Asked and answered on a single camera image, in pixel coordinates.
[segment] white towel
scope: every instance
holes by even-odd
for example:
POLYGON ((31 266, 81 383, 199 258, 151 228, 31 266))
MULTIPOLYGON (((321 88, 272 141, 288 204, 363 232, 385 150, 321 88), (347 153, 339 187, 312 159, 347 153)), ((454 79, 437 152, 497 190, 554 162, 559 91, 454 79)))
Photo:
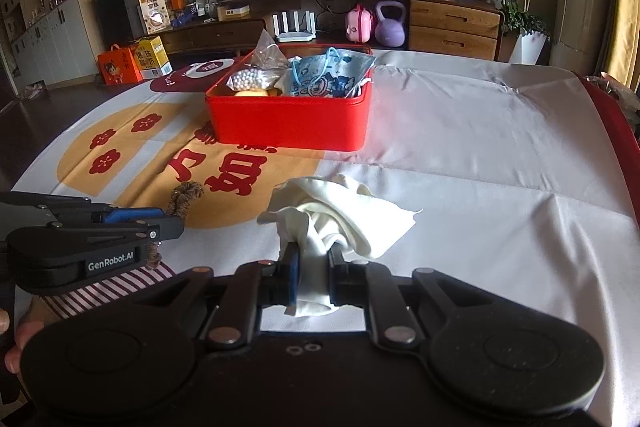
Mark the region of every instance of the white towel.
POLYGON ((287 243, 300 247, 300 283, 295 317, 324 315, 337 308, 329 300, 327 251, 339 245, 342 254, 376 259, 412 226, 416 212, 381 200, 353 178, 338 174, 293 178, 273 189, 258 223, 276 223, 280 256, 287 243))

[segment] purple kettlebell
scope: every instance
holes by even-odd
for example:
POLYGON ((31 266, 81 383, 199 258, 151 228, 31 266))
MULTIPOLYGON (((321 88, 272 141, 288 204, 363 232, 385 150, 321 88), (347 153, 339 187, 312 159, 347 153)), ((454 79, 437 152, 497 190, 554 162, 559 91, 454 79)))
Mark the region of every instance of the purple kettlebell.
POLYGON ((389 46, 390 48, 399 48, 404 44, 404 17, 406 16, 406 9, 404 4, 400 1, 380 1, 376 4, 376 15, 378 16, 378 24, 376 25, 376 40, 383 46, 389 46), (402 10, 400 20, 386 19, 382 15, 381 8, 385 6, 395 6, 402 10))

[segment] wooden drawer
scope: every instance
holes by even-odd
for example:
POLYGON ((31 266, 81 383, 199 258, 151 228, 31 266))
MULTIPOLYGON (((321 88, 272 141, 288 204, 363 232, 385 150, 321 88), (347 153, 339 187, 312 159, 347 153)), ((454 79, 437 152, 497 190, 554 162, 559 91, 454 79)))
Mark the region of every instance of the wooden drawer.
POLYGON ((264 21, 212 23, 190 29, 194 49, 255 48, 264 21))
POLYGON ((455 32, 498 38, 500 14, 427 1, 411 1, 411 26, 426 26, 455 32))
POLYGON ((191 35, 187 28, 171 30, 160 34, 164 50, 168 53, 179 53, 193 48, 191 35))
POLYGON ((494 60, 496 39, 467 33, 410 26, 409 49, 415 52, 494 60))

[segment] red chinese character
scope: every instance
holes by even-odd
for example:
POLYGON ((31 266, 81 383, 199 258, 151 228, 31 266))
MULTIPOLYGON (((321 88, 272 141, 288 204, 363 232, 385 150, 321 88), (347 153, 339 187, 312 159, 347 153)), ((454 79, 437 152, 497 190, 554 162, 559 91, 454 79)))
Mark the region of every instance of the red chinese character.
POLYGON ((89 149, 95 149, 98 145, 105 145, 114 134, 116 134, 114 129, 108 129, 104 133, 95 135, 94 139, 91 140, 89 149))
POLYGON ((243 151, 265 151, 268 153, 278 152, 275 147, 256 147, 254 145, 239 145, 238 149, 242 149, 243 151))
POLYGON ((191 179, 190 169, 193 169, 194 167, 200 165, 202 162, 204 162, 206 157, 206 154, 193 152, 189 149, 183 149, 180 151, 180 154, 178 154, 176 158, 169 160, 169 163, 167 163, 167 165, 171 166, 174 171, 177 172, 178 175, 175 177, 175 179, 177 179, 179 182, 188 182, 191 179), (192 160, 193 165, 191 165, 191 167, 185 166, 185 160, 192 160))
POLYGON ((146 131, 147 129, 151 129, 160 120, 162 120, 162 116, 160 116, 159 114, 156 114, 154 112, 151 114, 148 114, 143 118, 140 118, 140 120, 136 120, 133 123, 131 132, 146 131))
POLYGON ((91 165, 89 174, 103 174, 111 169, 111 166, 120 159, 120 153, 115 149, 111 149, 102 156, 98 156, 91 165))
POLYGON ((218 140, 213 134, 213 126, 211 125, 211 122, 207 122, 196 130, 193 133, 193 137, 203 142, 204 145, 213 145, 214 143, 218 143, 218 140))
POLYGON ((220 166, 220 176, 211 176, 204 182, 209 185, 211 192, 222 190, 223 192, 232 192, 238 190, 238 196, 248 196, 251 194, 251 185, 262 174, 260 165, 267 162, 266 156, 253 156, 250 154, 241 154, 239 152, 230 152, 222 160, 220 166), (236 174, 242 174, 245 177, 239 178, 236 174))

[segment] brown rope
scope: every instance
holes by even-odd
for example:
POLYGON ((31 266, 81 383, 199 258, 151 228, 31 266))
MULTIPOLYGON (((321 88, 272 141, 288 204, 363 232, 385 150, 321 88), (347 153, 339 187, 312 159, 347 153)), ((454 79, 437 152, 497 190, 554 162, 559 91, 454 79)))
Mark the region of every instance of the brown rope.
MULTIPOLYGON (((187 220, 187 214, 191 202, 197 200, 204 193, 204 187, 198 182, 182 182, 171 191, 171 199, 167 203, 165 214, 168 216, 180 216, 187 220)), ((149 245, 146 267, 149 270, 158 268, 162 261, 162 255, 158 251, 158 243, 149 245)))

